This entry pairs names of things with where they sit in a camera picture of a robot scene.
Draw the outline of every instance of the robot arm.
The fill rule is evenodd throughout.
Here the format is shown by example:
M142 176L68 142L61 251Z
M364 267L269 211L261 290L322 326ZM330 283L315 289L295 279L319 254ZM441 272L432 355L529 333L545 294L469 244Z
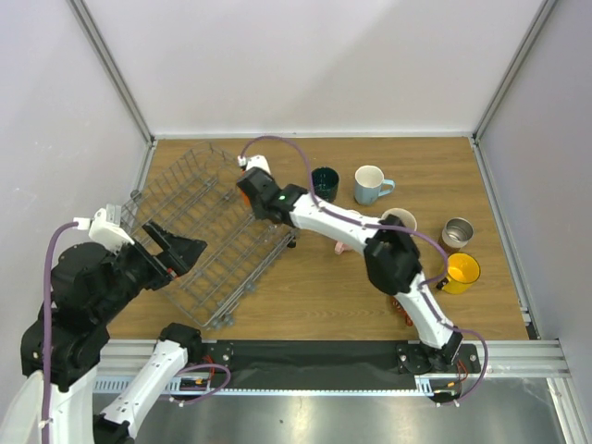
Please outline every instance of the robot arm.
M402 225L397 217L380 220L353 216L351 212L324 201L319 209L305 188L290 184L280 189L268 170L249 161L243 164L248 169L239 179L238 186L249 199L255 217L310 229L351 246L364 256L372 284L394 295L411 317L419 339L445 363L454 361L463 337L444 325L451 326L452 322L442 313L431 291L427 287L419 289L419 284L426 279L413 240L399 231L367 227ZM356 224L331 216L324 209L338 216L354 218Z
M187 273L204 251L202 240L169 233L152 221L143 229L162 252L152 255L119 227L115 206L94 218L76 218L94 242L59 255L51 272L52 348L50 443L129 444L170 378L187 362L199 362L199 330L171 325L154 355L127 390L93 420L92 395L100 352L109 340L108 323L142 290L157 290ZM43 309L23 335L25 376L43 369Z

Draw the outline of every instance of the stainless steel cup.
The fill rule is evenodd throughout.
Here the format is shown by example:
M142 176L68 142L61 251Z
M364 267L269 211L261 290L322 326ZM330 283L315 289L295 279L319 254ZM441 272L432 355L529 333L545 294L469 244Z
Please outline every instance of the stainless steel cup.
M469 243L474 234L471 222L462 217L454 217L442 229L438 244L446 253L456 253Z

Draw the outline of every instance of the cable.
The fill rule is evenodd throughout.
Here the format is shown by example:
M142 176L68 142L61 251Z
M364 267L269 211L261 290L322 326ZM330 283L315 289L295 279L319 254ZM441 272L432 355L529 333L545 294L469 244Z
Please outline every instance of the cable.
M432 277L430 279L426 279L425 281L421 282L419 284L420 286L431 284L432 282L440 281L441 279L446 277L447 270L448 270L448 255L446 254L446 252L444 250L442 250L442 247L440 247L437 242L432 240L429 236L426 236L426 234L420 233L419 231L415 231L414 229L410 229L407 227L399 227L396 225L363 224L358 219L354 219L354 218L351 218L351 217L348 217L345 215L340 215L338 213L335 213L335 212L325 208L324 206L321 206L321 203L318 201L318 198L315 195L315 185L313 184L313 174L311 171L311 164L308 160L308 157L306 156L306 154L302 150L302 148L300 146L298 146L298 144L296 142L291 141L290 139L285 139L283 137L279 137L279 136L271 136L271 135L260 136L255 139L252 139L251 141L248 141L247 144L244 145L244 148L240 152L240 157L244 157L244 155L246 154L249 147L259 141L284 142L284 143L287 143L289 146L291 146L292 148L294 148L298 152L298 154L301 156L301 158L304 162L304 166L306 167L306 175L308 177L308 192L311 195L311 199L313 200L313 203L322 212L327 213L328 215L333 216L333 217L335 217L339 220L342 220L344 222L348 222L350 224L353 224L357 227L366 227L366 228L372 228L372 229L390 229L392 231L400 231L402 233L413 234L414 236L417 236L418 238L421 238L424 241L426 241L427 243L429 243L430 245L432 245L436 249L436 251L438 251L440 256L442 256L442 260L444 261L444 271L442 271L442 273L440 273L439 275L437 275L435 277Z
M466 368L466 365L464 365L463 360L459 359L458 362L456 363L457 367L459 369L459 382L464 382L467 380L467 378L469 377L469 371ZM461 379L461 369L464 371L464 377Z
M465 374L464 374L464 377L463 377L463 375L461 375L461 371L463 370L463 369L461 368L461 365L459 364L459 363L461 363L461 362L462 362L462 361L459 359L459 360L458 360L458 362L456 363L456 372L457 372L457 374L458 374L458 377L456 378L456 381L451 381L451 382L449 382L449 383L446 385L446 387L447 387L447 388L452 388L452 387L454 387L454 386L457 386L457 385L458 385L460 390L462 390L462 389L463 389L463 382L466 380L466 378L467 378L467 377L469 377L469 374L468 374L468 373L465 373Z
M244 157L244 155L246 154L247 150L249 149L249 147L251 145L253 145L256 142L259 141L278 141L278 142L284 142L287 143L288 145L290 145L292 148L294 148L298 154L301 156L303 162L304 162L304 166L306 167L306 175L308 177L308 191L311 194L311 199L313 200L314 204L316 205L316 207L323 211L324 213L327 213L330 216L333 216L339 220L342 220L344 222L349 222L357 227L366 227L366 228L373 228L373 229L390 229L393 231L400 231L403 233L407 233L407 234L413 234L414 236L423 239L424 241L426 241L427 243L429 243L430 245L432 245L437 251L438 253L442 256L442 259L444 261L444 271L442 271L442 273L440 273L439 275L432 277L430 279L426 279L423 282L421 282L419 284L419 286L417 287L417 289L421 292L425 303L427 304L427 306L429 307L429 310L432 312L432 314L434 315L434 317L437 319L437 321L442 324L445 328L452 330L454 332L457 333L466 333L472 336L475 336L476 338L478 338L481 343L483 344L483 365L481 368L481 374L479 375L479 378L477 379L477 381L475 382L475 384L466 392L464 393L458 400L456 401L460 401L463 400L464 398L466 398L467 396L469 396L483 381L483 379L485 378L485 374L487 372L487 364L489 363L489 350L487 349L487 344L485 339L476 331L473 330L469 330L469 329L464 329L464 328L458 328L455 326L449 326L448 324L446 324L443 319L440 317L440 315L438 314L438 311L436 310L436 307L434 307L434 305L432 304L432 302L429 300L429 298L426 296L426 294L422 291L422 287L424 285L428 285L431 284L432 282L437 282L440 281L441 279L445 278L447 273L448 273L448 255L446 254L446 252L444 250L442 250L442 247L440 247L438 245L437 242L435 242L434 240L432 240L430 237L426 236L424 233L420 233L419 231L415 231L413 229L410 228L406 228L406 227L399 227L399 226L395 226L395 225L379 225L379 224L363 224L362 222L360 222L357 219L353 219L353 218L349 218L345 215L340 215L337 214L331 210L328 210L327 208L321 206L321 204L318 202L318 198L315 195L315 186L313 184L313 174L311 171L311 164L308 160L308 157L306 156L306 154L304 153L304 151L302 150L302 148L300 146L298 146L298 144L294 141L291 141L290 139L285 139L283 137L279 137L279 136L271 136L271 135L265 135L265 136L260 136L260 137L256 137L250 141L248 141L245 145L244 148L242 149L242 151L240 152L240 156Z
M183 375L184 373L194 372L196 370L203 370L205 368L214 368L214 369L218 369L218 370L223 370L226 373L226 379L224 380L224 382L220 386L214 388L213 390L208 391L207 393L205 393L204 395L202 395L198 398L187 400L187 401L179 401L179 400L176 400L173 397L171 397L170 401L176 402L179 405L179 407L182 407L183 405L192 405L197 402L207 400L209 397L215 395L216 393L218 393L218 391L220 391L225 386L227 386L228 383L230 382L230 370L228 370L228 368L225 367L224 365L220 365L220 364L193 365L191 367L187 367L187 368L182 369L180 372L177 373L177 376Z
M215 364L214 360L212 359L212 356L210 356L209 354L206 354L203 357L203 360L207 363L207 364ZM216 372L216 369L214 367L210 368L210 381L212 380L212 378L214 377L214 373Z
M75 228L78 222L69 222L58 228L47 245L43 266L43 404L41 408L41 440L49 444L49 407L52 396L52 262L57 239L69 228Z

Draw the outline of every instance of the wire dish rack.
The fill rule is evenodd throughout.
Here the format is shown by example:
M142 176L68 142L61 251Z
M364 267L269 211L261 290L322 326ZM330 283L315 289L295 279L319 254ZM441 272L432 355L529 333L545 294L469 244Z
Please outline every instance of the wire dish rack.
M160 290L200 327L233 325L241 296L297 234L254 219L236 186L240 174L233 156L199 143L122 207L121 226L152 254L160 249L142 229L149 219L207 242L193 269Z

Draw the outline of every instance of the white backdrop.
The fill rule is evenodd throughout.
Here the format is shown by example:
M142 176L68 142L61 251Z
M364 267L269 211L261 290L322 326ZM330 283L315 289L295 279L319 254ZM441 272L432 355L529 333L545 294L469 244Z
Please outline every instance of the white backdrop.
M592 423L592 2L559 2L482 141L543 339Z
M471 132L541 0L87 0L157 135Z
M55 228L127 200L145 146L65 1L0 2L0 418ZM69 232L58 245L86 241Z

